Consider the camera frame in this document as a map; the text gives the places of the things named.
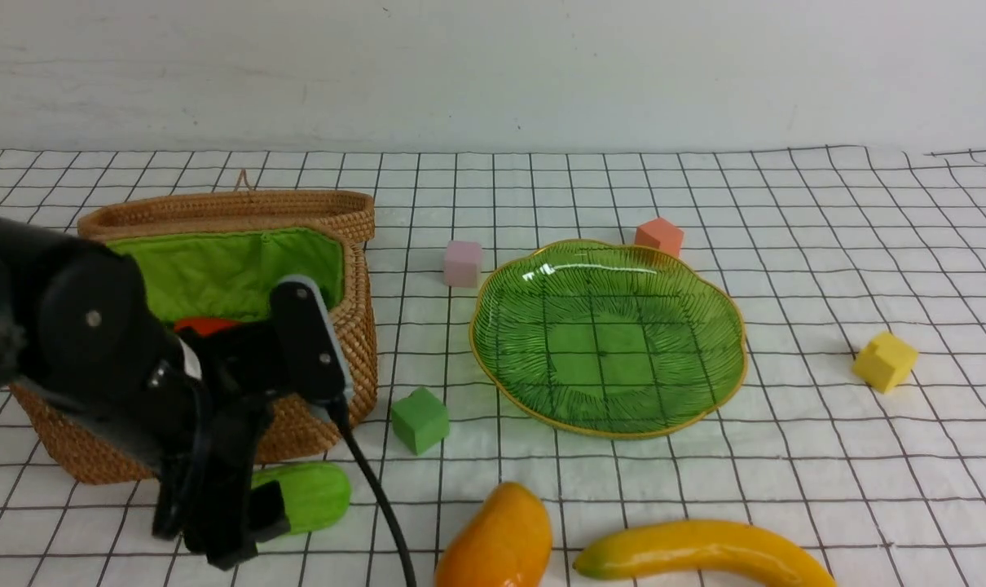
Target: foam cube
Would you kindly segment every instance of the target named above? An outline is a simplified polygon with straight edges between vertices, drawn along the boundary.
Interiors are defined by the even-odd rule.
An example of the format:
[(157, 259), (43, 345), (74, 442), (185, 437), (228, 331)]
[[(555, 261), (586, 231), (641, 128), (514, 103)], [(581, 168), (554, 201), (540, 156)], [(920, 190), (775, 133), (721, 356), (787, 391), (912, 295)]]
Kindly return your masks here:
[(425, 387), (392, 404), (392, 431), (412, 453), (425, 453), (449, 435), (449, 412)]
[(682, 240), (685, 231), (673, 226), (664, 218), (654, 218), (638, 227), (634, 244), (663, 250), (667, 255), (678, 258), (682, 254)]
[(891, 332), (881, 332), (855, 357), (852, 371), (883, 394), (909, 376), (917, 357), (917, 349), (913, 346)]
[(482, 274), (482, 245), (472, 241), (451, 241), (446, 246), (443, 278), (451, 287), (478, 287)]

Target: white wall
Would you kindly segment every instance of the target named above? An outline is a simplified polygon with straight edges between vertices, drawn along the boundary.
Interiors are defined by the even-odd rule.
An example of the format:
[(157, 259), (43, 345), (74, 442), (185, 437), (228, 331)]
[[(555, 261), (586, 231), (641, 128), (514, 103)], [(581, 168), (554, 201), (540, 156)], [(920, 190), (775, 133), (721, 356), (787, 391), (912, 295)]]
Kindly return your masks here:
[(986, 0), (0, 0), (0, 148), (986, 146)]

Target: glass plate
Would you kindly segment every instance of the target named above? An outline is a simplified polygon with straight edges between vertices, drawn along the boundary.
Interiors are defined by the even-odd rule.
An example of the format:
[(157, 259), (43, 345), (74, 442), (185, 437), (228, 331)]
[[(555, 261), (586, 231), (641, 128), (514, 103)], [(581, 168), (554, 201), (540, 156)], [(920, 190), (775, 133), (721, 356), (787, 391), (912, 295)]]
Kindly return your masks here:
[(504, 264), (479, 290), (469, 337), (519, 408), (601, 437), (670, 434), (746, 376), (731, 298), (644, 246), (561, 241)]

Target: woven basket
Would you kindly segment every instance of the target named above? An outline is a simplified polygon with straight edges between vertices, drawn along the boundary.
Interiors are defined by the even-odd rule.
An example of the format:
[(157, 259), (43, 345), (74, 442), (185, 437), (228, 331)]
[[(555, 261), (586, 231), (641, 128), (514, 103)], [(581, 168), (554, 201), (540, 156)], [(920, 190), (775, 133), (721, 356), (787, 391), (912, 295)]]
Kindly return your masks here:
[[(184, 233), (224, 233), (308, 227), (339, 241), (345, 252), (344, 298), (330, 320), (348, 360), (355, 397), (352, 426), (369, 415), (377, 398), (377, 349), (370, 279), (360, 242), (373, 237), (373, 199), (343, 191), (249, 191), (165, 196), (102, 208), (80, 220), (81, 236), (94, 241)], [(153, 474), (98, 439), (30, 391), (13, 386), (45, 450), (81, 483), (123, 483)], [(258, 464), (309, 457), (336, 445), (333, 424), (311, 416), (298, 396), (274, 405), (275, 420), (258, 445)]]

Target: orange cube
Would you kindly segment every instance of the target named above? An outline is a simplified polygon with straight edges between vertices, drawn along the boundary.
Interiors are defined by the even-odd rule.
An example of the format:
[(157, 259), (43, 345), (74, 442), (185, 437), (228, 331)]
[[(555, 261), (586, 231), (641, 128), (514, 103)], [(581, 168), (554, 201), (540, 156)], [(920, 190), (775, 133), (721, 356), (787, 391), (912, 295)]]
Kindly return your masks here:
[(638, 233), (634, 236), (634, 244), (663, 250), (664, 253), (678, 258), (682, 254), (682, 240), (684, 238), (685, 231), (673, 226), (663, 218), (654, 218), (638, 227)]

